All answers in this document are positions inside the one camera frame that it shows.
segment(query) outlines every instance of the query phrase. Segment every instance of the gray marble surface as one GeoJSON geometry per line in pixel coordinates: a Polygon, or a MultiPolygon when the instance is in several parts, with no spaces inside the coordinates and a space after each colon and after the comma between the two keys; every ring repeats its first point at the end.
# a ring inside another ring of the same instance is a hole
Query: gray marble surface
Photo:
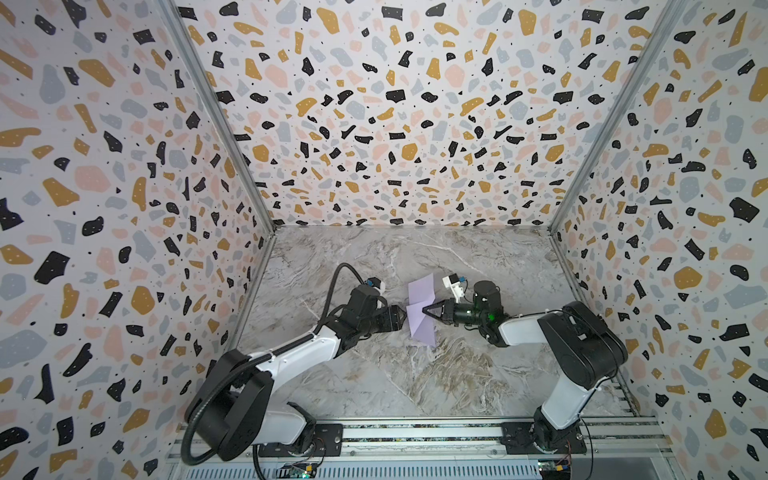
{"type": "MultiPolygon", "coordinates": [[[[407,304],[408,283],[429,273],[435,297],[448,298],[441,278],[457,273],[492,280],[505,312],[540,312],[574,299],[549,239],[537,232],[494,228],[285,227],[267,265],[238,344],[249,353],[278,346],[312,328],[340,262],[363,278],[386,282],[384,297],[407,304]]],[[[355,279],[339,276],[332,306],[349,298],[355,279]]],[[[403,330],[378,333],[338,358],[313,367],[273,392],[326,416],[527,416],[547,399],[558,377],[548,346],[497,348],[477,332],[439,322],[437,347],[403,330]]],[[[626,415],[608,386],[585,415],[626,415]]]]}

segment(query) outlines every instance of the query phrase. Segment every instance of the black mounting plate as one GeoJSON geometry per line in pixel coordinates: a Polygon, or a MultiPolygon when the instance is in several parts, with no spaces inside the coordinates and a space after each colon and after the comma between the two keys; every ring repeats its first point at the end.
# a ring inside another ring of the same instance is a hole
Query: black mounting plate
{"type": "MultiPolygon", "coordinates": [[[[540,455],[543,453],[533,444],[531,436],[532,422],[504,422],[502,423],[502,445],[507,449],[507,455],[540,455]]],[[[587,446],[584,440],[577,437],[579,429],[573,429],[565,439],[558,445],[558,450],[554,454],[567,455],[568,442],[571,443],[571,453],[587,453],[587,446]]]]}
{"type": "MultiPolygon", "coordinates": [[[[317,450],[312,455],[312,458],[322,458],[323,450],[325,450],[326,457],[341,456],[342,440],[344,440],[344,425],[341,423],[318,423],[312,437],[317,450]]],[[[306,457],[306,455],[291,455],[288,453],[288,445],[282,443],[259,445],[259,457],[261,458],[285,458],[291,456],[297,456],[298,458],[306,457]]]]}

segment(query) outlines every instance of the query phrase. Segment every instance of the purple paper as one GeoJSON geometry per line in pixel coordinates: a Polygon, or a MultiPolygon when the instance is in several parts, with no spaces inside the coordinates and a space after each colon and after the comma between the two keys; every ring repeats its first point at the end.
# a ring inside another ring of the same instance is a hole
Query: purple paper
{"type": "Polygon", "coordinates": [[[430,273],[408,284],[408,301],[406,307],[411,337],[429,346],[436,346],[435,320],[425,315],[422,308],[435,302],[435,279],[430,273]]]}

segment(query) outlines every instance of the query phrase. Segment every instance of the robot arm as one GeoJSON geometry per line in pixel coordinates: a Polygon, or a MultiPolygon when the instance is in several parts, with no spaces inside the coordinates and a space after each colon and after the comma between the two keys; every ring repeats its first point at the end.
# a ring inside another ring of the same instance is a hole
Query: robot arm
{"type": "Polygon", "coordinates": [[[450,280],[455,276],[443,279],[455,298],[427,306],[423,313],[453,326],[476,325],[480,335],[495,346],[548,343],[552,348],[561,374],[534,414],[531,441],[542,451],[556,450],[577,428],[579,414],[595,389],[627,361],[624,344],[581,302],[571,302],[561,310],[510,317],[504,313],[499,288],[482,280],[475,284],[473,302],[460,303],[453,292],[455,282],[450,280]]]}
{"type": "MultiPolygon", "coordinates": [[[[333,277],[331,292],[340,268],[333,277]]],[[[361,339],[400,330],[405,313],[389,306],[377,287],[381,285],[376,278],[360,283],[347,304],[325,315],[308,333],[281,346],[249,355],[236,349],[225,353],[185,412],[188,427],[181,444],[182,460],[197,465],[216,454],[231,460],[254,441],[283,443],[289,452],[305,452],[312,442],[315,420],[296,404],[271,402],[271,393],[313,366],[353,348],[361,339]],[[230,390],[241,386],[240,392],[230,390]],[[190,452],[195,432],[211,447],[199,457],[190,452]]]]}

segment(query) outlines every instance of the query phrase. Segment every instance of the terrazzo wallpaper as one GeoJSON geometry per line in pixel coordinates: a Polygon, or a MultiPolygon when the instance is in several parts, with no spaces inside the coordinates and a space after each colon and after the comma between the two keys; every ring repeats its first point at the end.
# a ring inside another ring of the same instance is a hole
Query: terrazzo wallpaper
{"type": "Polygon", "coordinates": [[[768,2],[688,2],[556,233],[691,479],[768,478],[768,2]]]}
{"type": "Polygon", "coordinates": [[[0,15],[0,477],[156,478],[260,226],[153,4],[0,15]]]}
{"type": "Polygon", "coordinates": [[[277,224],[544,225],[666,2],[178,0],[277,224]]]}

